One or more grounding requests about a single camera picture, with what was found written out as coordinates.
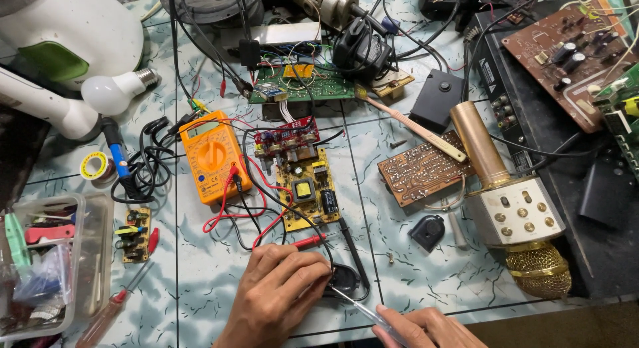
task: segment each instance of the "white light bulb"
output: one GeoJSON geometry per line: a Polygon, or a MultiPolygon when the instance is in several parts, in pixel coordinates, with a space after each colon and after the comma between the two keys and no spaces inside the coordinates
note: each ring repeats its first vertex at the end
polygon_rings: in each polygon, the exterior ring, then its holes
{"type": "Polygon", "coordinates": [[[94,76],[82,83],[80,92],[84,101],[97,113],[115,116],[123,113],[131,100],[146,91],[146,87],[158,81],[155,70],[140,71],[108,77],[94,76]]]}

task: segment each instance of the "digital multimeter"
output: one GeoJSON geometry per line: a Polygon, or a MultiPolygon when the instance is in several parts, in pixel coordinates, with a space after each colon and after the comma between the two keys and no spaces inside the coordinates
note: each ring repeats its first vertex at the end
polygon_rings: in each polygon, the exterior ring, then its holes
{"type": "MultiPolygon", "coordinates": [[[[215,111],[180,127],[182,144],[187,152],[188,164],[193,172],[197,193],[205,205],[220,202],[224,196],[224,183],[231,166],[238,166],[242,190],[253,187],[240,163],[240,146],[233,128],[215,120],[228,118],[222,111],[215,111]]],[[[226,197],[238,194],[231,182],[226,197]]]]}

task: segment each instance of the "red circuit board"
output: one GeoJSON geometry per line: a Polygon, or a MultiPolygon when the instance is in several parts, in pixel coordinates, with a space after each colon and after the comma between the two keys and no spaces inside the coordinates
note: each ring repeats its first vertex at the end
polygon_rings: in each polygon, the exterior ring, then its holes
{"type": "MultiPolygon", "coordinates": [[[[591,1],[590,5],[596,8],[603,6],[600,1],[591,1]]],[[[610,72],[619,58],[606,57],[614,52],[626,51],[622,39],[627,32],[621,25],[616,25],[614,29],[619,33],[619,38],[597,52],[600,45],[594,42],[597,30],[611,25],[611,21],[617,22],[618,18],[598,16],[594,12],[578,4],[571,5],[502,40],[504,47],[587,133],[602,128],[602,115],[592,106],[592,97],[587,88],[590,85],[605,87],[623,74],[625,66],[636,60],[634,54],[628,53],[624,62],[610,72]],[[587,34],[575,39],[582,31],[587,34]],[[551,58],[568,42],[575,43],[578,47],[576,52],[582,53],[586,60],[574,72],[566,74],[562,70],[562,62],[553,64],[551,58]],[[553,85],[564,77],[570,79],[571,83],[565,89],[555,90],[553,85]]]]}
{"type": "Polygon", "coordinates": [[[267,157],[274,156],[276,153],[281,154],[282,152],[305,148],[319,141],[319,133],[315,118],[308,116],[286,123],[270,131],[262,131],[253,135],[253,138],[255,139],[256,149],[263,150],[260,156],[267,157]],[[304,129],[283,130],[283,128],[304,127],[308,122],[311,122],[311,124],[304,129]]]}

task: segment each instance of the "circuit board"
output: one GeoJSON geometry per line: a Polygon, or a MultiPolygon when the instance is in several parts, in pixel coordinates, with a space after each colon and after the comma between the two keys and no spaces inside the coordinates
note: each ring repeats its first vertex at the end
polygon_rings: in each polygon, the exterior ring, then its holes
{"type": "Polygon", "coordinates": [[[313,143],[319,141],[320,132],[315,124],[315,118],[308,116],[297,121],[286,123],[270,131],[262,131],[254,134],[255,150],[253,154],[260,159],[262,169],[267,167],[264,158],[276,158],[276,164],[281,165],[283,158],[288,161],[297,162],[299,159],[314,157],[315,148],[313,143]],[[285,130],[283,128],[304,127],[309,122],[310,125],[304,129],[285,130]]]}
{"type": "MultiPolygon", "coordinates": [[[[322,225],[339,220],[339,207],[335,196],[335,185],[326,159],[324,148],[316,150],[316,156],[299,160],[286,161],[276,172],[277,184],[292,191],[279,191],[280,201],[288,204],[292,199],[292,209],[304,214],[309,221],[322,225]]],[[[284,214],[284,229],[287,232],[310,227],[297,215],[284,214]]]]}
{"type": "Polygon", "coordinates": [[[639,181],[639,64],[605,87],[594,99],[639,181]]]}
{"type": "MultiPolygon", "coordinates": [[[[601,7],[598,1],[592,2],[601,7]]],[[[603,29],[609,25],[609,17],[573,5],[502,39],[504,47],[587,133],[600,130],[603,122],[587,88],[611,83],[623,74],[627,63],[636,60],[628,53],[610,72],[627,49],[623,41],[627,32],[622,25],[612,31],[603,29]]]]}
{"type": "MultiPolygon", "coordinates": [[[[457,132],[448,131],[442,138],[466,153],[457,132]]],[[[461,181],[462,174],[475,174],[470,159],[458,162],[430,143],[385,159],[377,167],[399,206],[410,205],[461,181]]]]}
{"type": "Polygon", "coordinates": [[[141,227],[142,231],[139,231],[138,233],[124,233],[118,235],[120,237],[120,242],[125,242],[127,245],[131,243],[134,244],[133,246],[123,248],[122,262],[135,263],[148,260],[149,234],[151,231],[151,209],[139,208],[128,210],[124,221],[128,226],[141,227]]]}
{"type": "MultiPolygon", "coordinates": [[[[313,92],[313,99],[315,99],[315,101],[355,98],[355,84],[352,81],[346,80],[337,72],[321,70],[318,66],[315,66],[315,68],[326,77],[324,79],[319,75],[314,75],[313,78],[304,79],[304,82],[311,89],[311,92],[313,92]]],[[[283,77],[284,71],[285,69],[283,68],[275,77],[271,78],[269,77],[273,75],[271,68],[261,68],[258,71],[258,83],[273,83],[279,85],[288,92],[289,102],[310,101],[311,98],[304,86],[299,83],[297,78],[283,77]],[[291,88],[299,88],[299,90],[292,90],[286,87],[286,84],[291,88]]],[[[263,104],[267,103],[267,100],[260,97],[260,95],[253,94],[249,99],[249,103],[263,104]]]]}

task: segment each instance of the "table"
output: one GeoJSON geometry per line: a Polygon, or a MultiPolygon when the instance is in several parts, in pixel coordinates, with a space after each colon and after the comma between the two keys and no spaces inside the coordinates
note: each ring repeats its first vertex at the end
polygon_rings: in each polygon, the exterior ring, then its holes
{"type": "MultiPolygon", "coordinates": [[[[137,1],[127,7],[142,16],[156,1],[137,1]]],[[[361,4],[371,8],[374,1],[361,0],[361,4]]],[[[389,0],[387,7],[396,19],[402,21],[403,27],[412,27],[415,23],[411,21],[419,22],[411,33],[417,39],[424,39],[440,22],[425,23],[416,4],[417,0],[389,0]]],[[[382,9],[377,11],[376,17],[381,20],[382,9]]],[[[124,116],[119,117],[119,121],[124,122],[121,131],[129,154],[139,149],[137,142],[145,123],[162,115],[175,122],[190,112],[185,95],[174,77],[168,14],[162,10],[147,20],[144,26],[142,65],[155,68],[162,75],[162,80],[154,90],[136,98],[124,116]]],[[[248,105],[246,99],[237,95],[230,82],[225,98],[220,98],[219,72],[179,31],[180,75],[189,89],[194,89],[196,85],[189,80],[195,74],[200,75],[201,87],[197,99],[209,109],[221,109],[229,116],[242,115],[253,125],[277,125],[261,121],[261,108],[248,105]]],[[[407,38],[398,38],[396,46],[398,52],[414,47],[407,38]]],[[[451,67],[459,68],[463,64],[461,39],[452,29],[447,29],[432,46],[444,55],[451,67]]],[[[16,59],[20,58],[10,56],[0,61],[7,63],[16,59]]],[[[392,108],[409,113],[430,69],[435,66],[432,57],[400,63],[400,67],[413,74],[416,80],[406,87],[404,99],[393,104],[392,108]]],[[[470,98],[475,101],[488,128],[498,133],[489,102],[478,82],[473,73],[470,98]]],[[[380,181],[381,176],[376,168],[377,162],[414,147],[422,140],[376,108],[356,100],[317,107],[314,115],[323,138],[345,128],[344,136],[333,140],[326,151],[340,213],[352,230],[357,250],[371,280],[371,292],[364,301],[367,306],[373,308],[378,303],[384,303],[400,312],[435,306],[468,324],[627,298],[614,297],[598,302],[570,298],[562,302],[544,301],[523,294],[513,283],[506,268],[497,263],[479,242],[471,221],[460,221],[470,250],[457,249],[452,232],[447,231],[441,243],[428,254],[407,235],[408,230],[428,212],[420,209],[419,203],[399,208],[380,181]],[[407,140],[407,143],[390,149],[390,143],[400,140],[407,140]],[[388,262],[388,253],[393,254],[392,265],[388,262]]],[[[226,323],[249,253],[240,249],[228,222],[218,224],[208,235],[202,232],[202,224],[217,214],[218,208],[211,209],[199,202],[181,143],[174,149],[176,155],[167,161],[172,169],[172,180],[156,191],[157,202],[150,205],[153,210],[152,226],[160,229],[160,244],[152,258],[153,264],[129,296],[125,311],[100,347],[142,345],[202,348],[212,343],[226,323]]],[[[77,171],[80,160],[95,150],[108,151],[102,135],[91,142],[69,147],[68,143],[61,142],[51,132],[20,199],[97,190],[108,194],[108,188],[93,187],[77,171]]],[[[445,192],[449,194],[449,200],[458,194],[454,189],[445,192]]],[[[123,189],[120,188],[116,194],[122,196],[123,189]]],[[[430,203],[436,205],[443,196],[435,196],[430,203]]],[[[249,205],[256,202],[251,197],[249,205]]],[[[125,205],[116,204],[115,227],[123,225],[126,209],[125,205]]],[[[459,208],[455,211],[459,217],[459,208]]],[[[272,218],[273,215],[260,217],[261,225],[265,226],[272,218]]],[[[240,220],[238,225],[244,240],[252,242],[256,232],[251,220],[240,220]]],[[[337,230],[335,223],[327,231],[337,230]]],[[[282,228],[277,226],[267,235],[265,242],[279,242],[282,234],[282,228]]],[[[310,234],[308,230],[289,234],[287,240],[292,242],[310,234]]],[[[343,237],[333,236],[330,244],[334,247],[335,262],[355,267],[343,237]]],[[[139,269],[137,265],[123,265],[121,253],[115,249],[114,252],[112,293],[121,290],[139,269]]],[[[324,299],[311,310],[285,347],[307,347],[369,338],[373,336],[370,326],[370,321],[354,307],[324,299]]],[[[80,326],[68,329],[65,347],[73,347],[83,329],[80,326]]]]}

